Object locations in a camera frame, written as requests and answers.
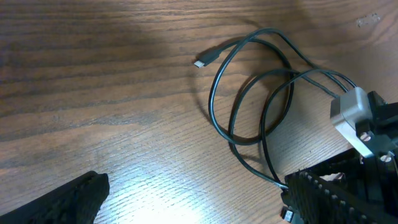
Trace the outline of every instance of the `black cable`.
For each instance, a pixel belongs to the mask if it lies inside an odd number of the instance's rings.
[[[308,70],[306,72],[298,72],[292,69],[289,61],[287,60],[286,56],[273,44],[266,42],[265,40],[259,40],[259,39],[255,39],[256,36],[261,35],[261,34],[277,34],[279,35],[284,41],[286,41],[289,46],[298,54],[298,56],[300,58],[302,58],[304,61],[307,62],[307,64],[311,67],[313,67],[313,69]],[[216,93],[216,89],[217,86],[220,82],[221,76],[223,74],[223,72],[225,71],[225,68],[228,66],[228,64],[232,61],[233,57],[237,54],[237,52],[239,52],[239,50],[242,49],[242,47],[248,43],[248,42],[256,42],[259,44],[263,44],[266,47],[269,47],[271,50],[273,50],[281,59],[282,63],[284,64],[285,68],[281,68],[281,69],[277,69],[277,70],[272,70],[266,73],[263,73],[261,75],[258,75],[256,77],[254,77],[241,91],[240,94],[238,94],[236,96],[236,100],[231,112],[231,117],[229,119],[229,127],[228,127],[228,133],[225,133],[222,128],[219,126],[219,124],[217,123],[217,120],[215,118],[215,114],[214,114],[214,99],[215,99],[215,93]],[[307,77],[307,75],[309,75],[310,73],[315,73],[315,72],[320,72],[322,74],[324,74],[326,77],[328,77],[331,81],[335,82],[344,92],[347,92],[348,89],[347,87],[345,87],[339,80],[337,80],[333,75],[336,75],[340,78],[342,78],[343,80],[345,80],[346,82],[348,82],[352,87],[356,87],[356,85],[354,84],[354,82],[352,82],[349,78],[347,78],[346,76],[332,71],[332,70],[323,70],[320,69],[318,66],[316,66],[314,63],[312,63],[308,58],[306,58],[306,56],[304,56],[301,51],[299,51],[298,48],[296,48],[296,46],[291,43],[291,41],[279,30],[277,29],[273,29],[273,28],[264,28],[264,29],[259,29],[256,30],[252,33],[250,33],[249,35],[247,35],[245,38],[243,38],[242,40],[239,41],[235,41],[232,42],[228,45],[225,45],[224,47],[221,47],[220,49],[216,50],[216,51],[212,51],[212,52],[208,52],[205,55],[202,55],[201,57],[199,57],[199,60],[195,62],[195,65],[197,67],[202,67],[202,66],[206,66],[209,63],[211,63],[212,61],[214,61],[215,59],[218,58],[218,56],[220,55],[220,53],[232,46],[235,46],[235,48],[228,54],[228,56],[225,58],[225,60],[223,61],[223,63],[221,64],[220,68],[217,71],[217,74],[215,76],[215,79],[213,81],[213,84],[211,86],[210,89],[210,95],[209,95],[209,102],[208,102],[208,109],[209,109],[209,115],[210,115],[210,119],[211,122],[213,123],[213,126],[215,127],[215,129],[218,131],[218,133],[223,136],[226,140],[229,141],[229,145],[231,146],[232,151],[234,152],[235,156],[238,158],[238,160],[240,161],[240,163],[242,163],[242,165],[247,168],[248,170],[250,170],[253,174],[268,180],[269,182],[272,182],[274,184],[276,184],[278,187],[282,188],[282,190],[284,189],[288,189],[288,187],[283,184],[273,166],[271,163],[271,159],[269,157],[269,153],[268,153],[268,148],[267,148],[267,142],[266,142],[266,136],[268,134],[270,134],[273,130],[275,130],[275,128],[283,121],[283,119],[286,117],[287,112],[289,111],[289,108],[291,106],[291,102],[292,102],[292,97],[293,97],[293,93],[294,93],[294,82],[296,80],[298,80],[299,78],[304,78],[306,81],[308,81],[309,83],[311,83],[312,85],[315,85],[317,87],[319,87],[320,89],[322,89],[325,93],[331,95],[332,97],[338,97],[338,95],[336,93],[333,93],[332,91],[330,91],[328,88],[326,88],[325,86],[317,83],[316,81],[313,81],[312,79],[310,79],[309,77]],[[255,83],[257,83],[259,80],[265,78],[266,76],[270,75],[270,74],[282,74],[282,75],[288,75],[289,76],[289,81],[283,83],[280,87],[278,87],[270,96],[269,100],[265,103],[264,105],[264,109],[262,112],[262,117],[261,117],[261,122],[260,122],[260,135],[254,138],[250,138],[250,139],[245,139],[245,138],[241,138],[238,136],[234,136],[233,133],[233,129],[234,129],[234,124],[236,121],[236,115],[238,114],[238,109],[241,105],[241,102],[243,101],[244,96],[246,95],[246,93],[254,86]],[[266,130],[266,114],[267,114],[267,110],[269,109],[269,105],[272,102],[272,100],[275,98],[276,94],[278,94],[278,92],[280,92],[281,90],[283,90],[284,88],[289,86],[289,96],[287,98],[287,102],[284,108],[284,112],[282,113],[282,115],[280,116],[280,118],[268,129]],[[251,144],[255,144],[258,143],[259,141],[262,141],[262,146],[263,146],[263,150],[264,150],[264,155],[266,158],[266,161],[268,163],[270,172],[272,174],[272,177],[269,177],[268,175],[265,175],[261,172],[259,172],[258,170],[254,169],[253,167],[251,167],[246,161],[244,161],[244,159],[240,156],[238,150],[236,149],[236,145],[243,145],[243,146],[247,146],[247,145],[251,145]]]

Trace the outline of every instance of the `gray plastic part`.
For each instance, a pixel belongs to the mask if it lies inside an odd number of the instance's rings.
[[[368,95],[360,88],[345,93],[331,102],[330,120],[335,128],[365,158],[373,153],[356,135],[355,124],[364,119],[372,119]]]

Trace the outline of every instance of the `black ribbed object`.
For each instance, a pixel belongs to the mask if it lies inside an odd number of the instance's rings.
[[[285,181],[289,191],[282,193],[282,199],[299,212],[304,223],[398,223],[382,207],[368,204],[311,172],[290,174]]]
[[[93,223],[108,195],[108,175],[90,171],[1,216],[0,223]]]

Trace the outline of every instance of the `table surface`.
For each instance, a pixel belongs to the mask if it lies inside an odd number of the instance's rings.
[[[373,13],[380,21],[357,26]],[[247,171],[208,122],[209,89],[228,51],[192,65],[260,27],[284,31],[317,64],[398,101],[394,0],[4,0],[0,14],[0,214],[95,170],[111,186],[96,223],[283,223],[280,190]],[[308,69],[278,37],[262,38]],[[262,46],[243,48],[218,88],[220,124],[245,80],[280,66]],[[283,81],[255,85],[236,134],[257,134],[267,95]],[[349,148],[329,122],[331,100],[297,82],[292,109],[268,137],[281,178]],[[258,146],[238,149],[269,173]]]

